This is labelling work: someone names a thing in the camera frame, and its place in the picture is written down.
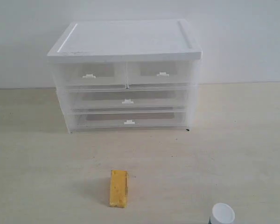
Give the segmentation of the white capped blue bottle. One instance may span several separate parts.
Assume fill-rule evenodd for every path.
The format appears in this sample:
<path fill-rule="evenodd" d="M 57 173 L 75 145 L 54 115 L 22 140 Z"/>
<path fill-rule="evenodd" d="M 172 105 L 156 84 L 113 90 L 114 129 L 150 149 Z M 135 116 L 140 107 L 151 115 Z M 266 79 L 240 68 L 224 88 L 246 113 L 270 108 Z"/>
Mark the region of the white capped blue bottle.
<path fill-rule="evenodd" d="M 233 208 L 225 203 L 216 203 L 212 207 L 209 224 L 233 224 L 235 212 Z"/>

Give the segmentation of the white plastic drawer cabinet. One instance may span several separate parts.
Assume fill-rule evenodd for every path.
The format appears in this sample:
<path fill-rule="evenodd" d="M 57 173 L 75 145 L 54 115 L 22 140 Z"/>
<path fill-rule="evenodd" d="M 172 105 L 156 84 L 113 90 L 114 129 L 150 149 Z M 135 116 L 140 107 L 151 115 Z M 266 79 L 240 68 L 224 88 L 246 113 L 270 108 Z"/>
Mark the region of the white plastic drawer cabinet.
<path fill-rule="evenodd" d="M 185 112 L 186 130 L 193 125 L 197 78 L 203 51 L 196 42 L 190 24 L 184 19 L 130 20 L 130 21 L 77 21 L 71 23 L 47 53 L 56 93 L 67 129 L 73 115 L 114 114 L 146 112 Z M 129 88 L 127 64 L 153 61 L 191 61 L 191 83 L 184 87 Z M 125 87 L 89 85 L 73 86 L 63 81 L 65 68 L 77 63 L 121 63 L 125 65 Z M 103 109 L 70 109 L 67 92 L 115 92 L 115 91 L 161 91 L 187 90 L 184 106 L 119 107 Z"/>

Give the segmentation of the clear middle wide drawer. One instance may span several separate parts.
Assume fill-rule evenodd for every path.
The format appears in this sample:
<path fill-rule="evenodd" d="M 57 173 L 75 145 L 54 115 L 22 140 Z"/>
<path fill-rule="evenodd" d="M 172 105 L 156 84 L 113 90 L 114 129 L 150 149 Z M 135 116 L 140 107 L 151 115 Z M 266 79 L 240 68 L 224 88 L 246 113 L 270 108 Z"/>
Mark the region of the clear middle wide drawer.
<path fill-rule="evenodd" d="M 187 90 L 67 92 L 70 109 L 157 107 L 186 105 Z"/>

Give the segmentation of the yellow cheese block sponge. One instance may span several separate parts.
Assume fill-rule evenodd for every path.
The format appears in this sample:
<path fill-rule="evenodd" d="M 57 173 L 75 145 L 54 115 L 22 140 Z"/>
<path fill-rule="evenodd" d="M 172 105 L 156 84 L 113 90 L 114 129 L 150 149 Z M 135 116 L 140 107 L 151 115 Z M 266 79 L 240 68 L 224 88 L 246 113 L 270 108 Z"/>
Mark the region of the yellow cheese block sponge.
<path fill-rule="evenodd" d="M 112 170 L 110 178 L 109 205 L 115 208 L 126 208 L 128 197 L 128 172 Z"/>

